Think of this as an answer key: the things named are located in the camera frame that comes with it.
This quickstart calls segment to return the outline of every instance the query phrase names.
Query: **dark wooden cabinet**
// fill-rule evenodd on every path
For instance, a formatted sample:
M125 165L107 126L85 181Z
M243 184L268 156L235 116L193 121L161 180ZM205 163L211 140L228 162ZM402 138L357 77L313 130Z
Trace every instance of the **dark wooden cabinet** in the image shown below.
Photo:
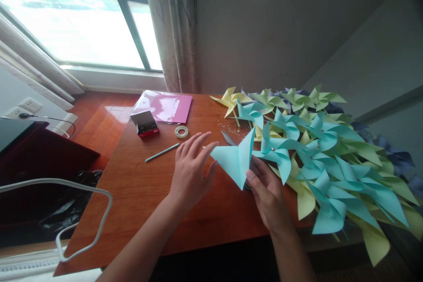
M99 153L46 129L47 122L0 120L0 186L35 178L74 180ZM67 186L37 184L0 193L0 235L45 218Z

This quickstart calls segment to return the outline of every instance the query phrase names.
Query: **wooden floor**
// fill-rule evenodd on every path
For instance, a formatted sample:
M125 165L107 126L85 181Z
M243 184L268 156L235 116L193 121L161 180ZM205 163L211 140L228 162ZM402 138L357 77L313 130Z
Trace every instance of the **wooden floor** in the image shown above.
M76 96L69 110L78 116L71 140L101 154L91 170L104 170L139 98L137 94L99 92Z

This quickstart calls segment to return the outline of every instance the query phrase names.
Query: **electrical outlet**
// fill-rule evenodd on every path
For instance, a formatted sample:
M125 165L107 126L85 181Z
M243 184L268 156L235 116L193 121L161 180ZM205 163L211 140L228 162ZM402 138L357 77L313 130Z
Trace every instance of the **electrical outlet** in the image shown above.
M13 109L11 109L8 113L4 114L3 117L9 118L9 119L20 119L19 114L21 113L27 113L29 115L33 115L32 112L22 107L16 106Z
M26 98L18 106L32 112L33 114L36 113L41 108L43 108L43 105L39 101L36 101L33 98Z

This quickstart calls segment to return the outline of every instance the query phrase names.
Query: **roll of tape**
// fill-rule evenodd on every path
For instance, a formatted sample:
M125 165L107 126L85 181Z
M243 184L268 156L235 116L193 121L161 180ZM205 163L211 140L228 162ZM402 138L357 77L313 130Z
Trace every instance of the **roll of tape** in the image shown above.
M188 135L188 128L186 126L176 127L175 134L179 139L183 139Z

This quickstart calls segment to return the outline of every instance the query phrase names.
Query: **finger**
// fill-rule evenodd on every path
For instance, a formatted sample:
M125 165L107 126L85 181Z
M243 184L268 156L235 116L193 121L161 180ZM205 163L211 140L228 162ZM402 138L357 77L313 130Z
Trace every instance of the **finger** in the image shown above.
M206 161L210 155L210 153L214 150L215 147L219 145L219 142L212 142L208 146L206 146L204 149L201 150L200 154L197 156L196 160L198 160L198 163L201 164L201 166L204 168L204 165L206 164Z
M251 163L259 171L259 174L256 175L260 175L260 180L265 186L269 185L276 179L276 176L273 174L270 168L259 158L251 156Z
M257 175L257 176L261 175L259 169L254 165L253 162L250 163L250 170L252 170L254 172L254 174Z
M247 170L247 179L261 201L266 201L272 195L252 170Z
M213 161L212 164L210 164L210 167L208 168L206 177L204 179L204 182L206 183L206 189L207 191L210 190L210 188L212 188L213 185L213 181L215 180L216 177L216 171L217 171L217 160Z
M202 136L198 137L193 145L191 146L191 149L189 149L188 155L195 159L198 155L198 152L200 151L201 146L203 143L207 140L207 138L210 136L211 132L204 133Z
M191 139L189 139L188 141L185 141L185 147L181 153L181 157L185 157L188 154L189 148L191 147L191 145L193 144L193 142L201 135L201 132L197 133L196 135L193 135L191 137Z
M178 146L178 149L176 150L176 154L175 154L175 160L178 160L181 157L182 154L182 150L185 147L185 142L182 143L180 146Z

